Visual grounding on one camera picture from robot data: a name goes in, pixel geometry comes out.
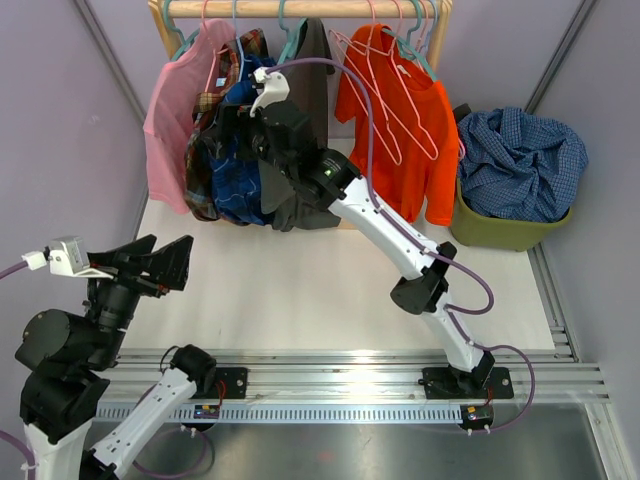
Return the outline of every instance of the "plaid shirt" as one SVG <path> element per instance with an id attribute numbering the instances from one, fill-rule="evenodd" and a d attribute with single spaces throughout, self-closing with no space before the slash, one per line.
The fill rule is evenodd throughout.
<path id="1" fill-rule="evenodd" d="M 267 42 L 260 29 L 254 29 L 240 37 L 243 51 L 261 57 L 268 55 Z M 219 58 L 219 75 L 225 78 L 222 86 L 216 86 L 213 92 L 203 92 L 196 97 L 193 108 L 193 133 L 187 143 L 185 153 L 186 191 L 184 199 L 191 209 L 191 213 L 198 220 L 214 221 L 224 218 L 233 223 L 245 225 L 245 222 L 235 221 L 221 215 L 213 201 L 212 172 L 209 164 L 209 150 L 201 141 L 200 134 L 211 127 L 215 119 L 218 104 L 224 99 L 231 87 L 238 81 L 240 74 L 239 52 L 235 40 L 227 42 L 227 51 Z"/>
<path id="2" fill-rule="evenodd" d="M 225 103 L 245 104 L 253 102 L 257 97 L 251 88 L 249 74 L 257 68 L 275 65 L 270 57 L 259 58 L 256 55 L 245 55 L 243 80 L 233 85 L 225 97 Z M 273 214 L 265 215 L 261 208 L 261 183 L 258 159 L 249 154 L 241 156 L 239 152 L 239 133 L 234 133 L 230 140 L 216 138 L 214 131 L 207 132 L 207 141 L 211 139 L 215 148 L 211 149 L 211 169 L 213 170 L 213 201 L 218 212 L 233 219 L 236 223 L 246 222 L 255 225 L 266 225 L 273 220 Z"/>

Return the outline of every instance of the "gray shirt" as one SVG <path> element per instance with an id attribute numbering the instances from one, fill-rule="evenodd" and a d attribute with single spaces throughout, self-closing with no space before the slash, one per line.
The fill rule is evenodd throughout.
<path id="1" fill-rule="evenodd" d="M 331 58 L 324 26 L 318 18 L 308 19 L 300 31 L 296 59 L 309 57 Z M 321 64 L 299 65 L 284 73 L 289 83 L 289 99 L 311 117 L 320 147 L 326 147 L 328 141 L 327 76 L 333 73 L 332 66 Z M 289 231 L 293 227 L 313 230 L 336 227 L 340 223 L 335 215 L 314 209 L 296 195 L 278 169 L 266 162 L 259 162 L 259 168 L 262 212 L 275 212 L 274 230 Z"/>

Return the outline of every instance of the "pink hanger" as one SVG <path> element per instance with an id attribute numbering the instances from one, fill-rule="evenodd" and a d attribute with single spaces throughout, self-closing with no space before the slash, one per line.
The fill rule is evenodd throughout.
<path id="1" fill-rule="evenodd" d="M 399 6 L 399 3 L 398 3 L 397 0 L 393 0 L 393 1 L 398 6 L 398 11 L 400 12 L 400 24 L 398 25 L 398 29 L 400 29 L 400 27 L 402 26 L 402 9 L 400 9 L 400 6 Z M 372 25 L 375 25 L 375 23 L 376 23 L 376 10 L 375 10 L 375 7 L 373 6 L 373 0 L 367 0 L 367 2 L 369 3 L 369 7 L 371 8 L 371 21 L 372 21 L 371 23 L 372 23 Z M 369 75 L 371 75 L 371 80 L 373 81 L 373 86 L 375 88 L 376 97 L 378 99 L 380 99 L 380 101 L 382 101 L 382 94 L 380 93 L 380 88 L 378 87 L 378 82 L 376 81 L 376 77 L 373 74 L 373 67 L 371 66 L 371 41 L 372 40 L 373 40 L 373 26 L 369 30 L 369 39 L 367 40 L 367 47 L 365 49 L 365 58 L 367 59 L 367 67 L 369 68 Z M 391 156 L 391 159 L 393 160 L 393 162 L 396 165 L 401 165 L 402 164 L 402 152 L 400 151 L 400 145 L 398 145 L 398 139 L 396 138 L 396 136 L 391 132 L 391 126 L 389 124 L 389 116 L 387 115 L 387 109 L 384 108 L 384 107 L 382 108 L 382 114 L 384 115 L 384 122 L 385 122 L 385 126 L 387 127 L 387 133 L 391 136 L 391 139 L 393 140 L 393 143 L 396 146 L 396 152 L 398 154 L 398 160 L 397 161 L 395 160 L 395 158 L 393 158 L 393 156 Z"/>
<path id="2" fill-rule="evenodd" d="M 396 4 L 396 6 L 398 6 L 398 10 L 400 12 L 400 18 L 401 18 L 401 23 L 402 23 L 402 9 L 400 8 L 400 4 L 397 0 L 393 0 L 394 3 Z M 349 60 L 349 62 L 351 63 L 351 68 L 356 69 L 355 68 L 355 64 L 353 62 L 353 60 L 351 60 L 347 55 L 346 55 L 346 51 L 345 49 L 342 48 L 342 46 L 340 45 L 340 43 L 345 43 L 348 46 L 352 47 L 357 53 L 361 54 L 361 55 L 367 55 L 368 52 L 373 51 L 375 53 L 378 53 L 380 55 L 384 55 L 387 57 L 391 57 L 393 60 L 393 54 L 395 53 L 395 38 L 392 41 L 391 44 L 391 48 L 389 48 L 389 51 L 387 52 L 383 52 L 380 50 L 377 50 L 375 48 L 371 48 L 370 44 L 369 45 L 365 45 L 361 42 L 357 42 L 357 41 L 351 41 L 349 38 L 347 38 L 345 35 L 343 35 L 342 33 L 336 32 L 335 30 L 329 30 L 329 34 L 333 36 L 334 40 L 336 41 L 336 46 L 340 49 L 340 51 L 342 52 L 342 54 L 345 56 L 345 59 Z M 373 36 L 373 29 L 370 32 L 370 36 L 369 36 L 369 42 L 371 41 L 371 38 Z M 364 47 L 364 51 L 359 50 L 356 46 L 359 47 Z M 418 147 L 423 151 L 423 153 L 430 159 L 430 160 L 436 160 L 438 158 L 439 155 L 439 151 L 438 151 L 438 147 L 436 146 L 435 142 L 433 141 L 433 138 L 431 137 L 431 135 L 429 134 L 429 132 L 427 131 L 427 129 L 425 129 L 424 127 L 422 127 L 421 123 L 420 123 L 420 114 L 418 112 L 418 109 L 415 106 L 415 103 L 413 102 L 413 99 L 411 98 L 411 94 L 409 93 L 409 90 L 407 89 L 404 80 L 402 79 L 402 75 L 400 74 L 400 72 L 398 71 L 398 68 L 395 64 L 395 62 L 391 62 L 391 65 L 395 71 L 395 74 L 398 78 L 398 80 L 400 80 L 400 84 L 402 85 L 402 88 L 405 92 L 405 94 L 407 95 L 407 98 L 409 100 L 409 103 L 414 111 L 414 114 L 416 115 L 416 120 L 417 120 L 417 124 L 419 126 L 419 128 L 422 130 L 422 132 L 427 136 L 427 138 L 429 139 L 429 142 L 431 143 L 431 146 L 433 148 L 434 154 L 430 154 L 422 145 L 422 143 L 413 135 L 413 133 L 411 133 L 411 131 L 407 128 L 407 126 L 398 118 L 398 116 L 393 112 L 393 110 L 387 105 L 387 103 L 381 98 L 380 95 L 377 95 L 377 98 L 380 100 L 380 103 L 383 107 L 383 111 L 389 111 L 389 113 L 391 113 L 391 115 L 393 116 L 393 118 L 400 124 L 400 126 L 403 128 L 403 130 L 407 133 L 407 135 L 409 135 L 409 137 L 416 143 L 416 145 L 418 145 Z M 372 87 L 371 84 L 362 76 L 360 75 L 360 79 L 372 90 L 376 90 L 376 93 L 378 93 L 377 90 L 377 86 L 376 87 Z M 355 91 L 355 85 L 353 85 L 352 82 L 349 82 L 351 84 L 351 87 L 354 89 Z M 380 140 L 382 141 L 382 138 L 379 134 L 379 132 L 376 131 L 376 133 L 378 134 L 378 137 L 380 137 Z M 386 146 L 386 144 L 384 143 L 384 141 L 382 141 L 383 144 L 385 145 L 385 149 L 387 150 L 387 152 L 389 152 L 389 148 Z"/>
<path id="3" fill-rule="evenodd" d="M 204 34 L 207 36 L 207 39 L 209 40 L 209 43 L 211 43 L 211 47 L 213 47 L 213 61 L 211 62 L 211 70 L 209 70 L 209 77 L 207 78 L 207 85 L 204 87 L 204 91 L 208 92 L 209 91 L 209 87 L 211 86 L 211 80 L 213 79 L 213 71 L 216 69 L 216 64 L 218 63 L 218 55 L 228 51 L 229 49 L 227 47 L 224 47 L 223 49 L 221 49 L 219 52 L 216 51 L 216 48 L 213 45 L 213 42 L 211 41 L 211 37 L 209 36 L 209 30 L 207 29 L 207 25 L 205 23 L 204 20 L 204 13 L 207 9 L 207 3 L 209 3 L 209 0 L 204 0 L 204 2 L 202 2 L 202 13 L 201 13 L 201 20 L 202 20 L 202 25 L 201 28 L 202 30 L 204 30 Z"/>
<path id="4" fill-rule="evenodd" d="M 344 55 L 344 57 L 345 57 L 345 58 L 347 58 L 346 51 L 345 51 L 344 49 L 342 49 L 342 48 L 340 47 L 340 45 L 338 44 L 338 36 L 342 36 L 342 37 L 344 37 L 344 35 L 342 35 L 341 33 L 336 32 L 336 31 L 334 31 L 334 30 L 329 30 L 329 33 L 334 35 L 334 37 L 335 37 L 335 39 L 336 39 L 336 46 L 338 46 L 338 48 L 340 48 L 340 50 L 341 50 L 342 54 Z M 357 69 L 355 68 L 355 65 L 353 64 L 353 61 L 351 61 L 351 59 L 349 59 L 349 61 L 350 61 L 350 62 L 351 62 L 351 64 L 352 64 L 352 65 L 351 65 L 351 66 L 352 66 L 352 68 L 353 68 L 354 70 L 356 70 L 356 71 L 357 71 Z M 347 76 L 345 76 L 345 78 L 348 80 L 349 85 L 351 85 L 351 88 L 352 88 L 352 89 L 353 89 L 353 91 L 356 93 L 356 95 L 355 95 L 355 96 L 356 96 L 356 98 L 358 99 L 358 103 L 360 103 L 360 106 L 362 107 L 362 109 L 366 111 L 366 110 L 367 110 L 367 108 L 365 107 L 364 103 L 362 102 L 362 99 L 360 98 L 360 95 L 358 95 L 358 90 L 356 90 L 356 87 L 355 87 L 355 85 L 353 84 L 353 81 L 351 80 L 351 77 L 349 77 L 349 76 L 347 75 Z M 377 91 L 378 91 L 377 85 L 376 85 L 376 87 L 374 88 L 374 87 L 372 87 L 372 86 L 371 86 L 371 84 L 370 84 L 369 82 L 367 82 L 366 80 L 364 80 L 364 77 L 363 77 L 362 75 L 360 75 L 360 78 L 361 78 L 363 81 L 365 81 L 365 83 L 367 84 L 367 86 L 368 86 L 371 90 L 375 90 L 375 91 L 376 91 L 375 95 L 377 95 Z M 381 97 L 381 96 L 377 96 L 377 98 L 378 98 L 378 99 L 380 100 L 380 102 L 384 105 L 384 102 L 383 102 L 383 100 L 382 100 L 382 97 Z M 387 142 L 385 142 L 384 138 L 383 138 L 383 137 L 382 137 L 382 135 L 380 134 L 380 131 L 378 130 L 378 126 L 377 126 L 375 123 L 373 124 L 373 130 L 374 130 L 374 132 L 375 132 L 376 136 L 378 137 L 378 140 L 380 140 L 380 142 L 381 142 L 381 143 L 382 143 L 382 145 L 384 146 L 384 149 L 385 149 L 385 150 L 387 151 L 387 153 L 389 154 L 389 157 L 391 158 L 391 160 L 393 160 L 393 162 L 394 162 L 396 165 L 400 165 L 400 164 L 402 163 L 402 159 L 401 159 L 401 158 L 400 158 L 399 160 L 396 160 L 396 159 L 395 159 L 395 157 L 394 157 L 394 155 L 393 155 L 393 152 L 391 152 L 391 149 L 389 148 L 389 146 L 387 145 Z"/>
<path id="5" fill-rule="evenodd" d="M 424 11 L 428 12 L 428 6 L 427 6 L 427 0 L 418 0 L 420 2 L 420 4 L 423 6 Z M 424 26 L 422 27 L 422 31 L 420 32 L 420 38 L 418 39 L 418 42 L 416 43 L 416 50 L 420 51 L 420 49 L 423 47 L 422 42 L 425 41 L 426 39 L 426 32 L 427 32 L 427 27 L 429 26 L 429 21 L 427 20 L 424 24 Z M 458 136 L 458 160 L 462 160 L 465 155 L 467 154 L 467 149 L 464 148 L 464 143 L 462 143 L 462 140 L 460 139 L 460 136 Z"/>

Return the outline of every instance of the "laundry basket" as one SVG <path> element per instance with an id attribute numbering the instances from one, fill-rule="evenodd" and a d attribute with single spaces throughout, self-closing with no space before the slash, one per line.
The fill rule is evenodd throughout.
<path id="1" fill-rule="evenodd" d="M 524 252 L 540 243 L 549 232 L 565 225 L 571 215 L 572 211 L 569 209 L 566 215 L 555 223 L 484 217 L 471 210 L 464 202 L 458 179 L 451 233 L 462 245 Z"/>

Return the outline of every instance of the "white floor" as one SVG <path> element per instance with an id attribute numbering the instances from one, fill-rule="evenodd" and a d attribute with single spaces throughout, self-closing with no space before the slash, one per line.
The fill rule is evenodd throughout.
<path id="1" fill-rule="evenodd" d="M 448 229 L 416 227 L 437 242 Z M 195 238 L 184 292 L 143 298 L 125 340 L 128 348 L 194 343 L 240 350 L 439 349 L 419 317 L 398 309 L 389 292 L 394 266 L 355 230 L 274 232 L 270 227 L 201 223 L 150 201 L 140 235 L 158 246 Z M 554 348 L 526 253 L 459 246 L 456 259 L 491 285 L 495 308 L 466 317 L 485 345 L 529 352 Z M 456 303 L 482 307 L 484 291 L 455 269 L 447 278 Z"/>

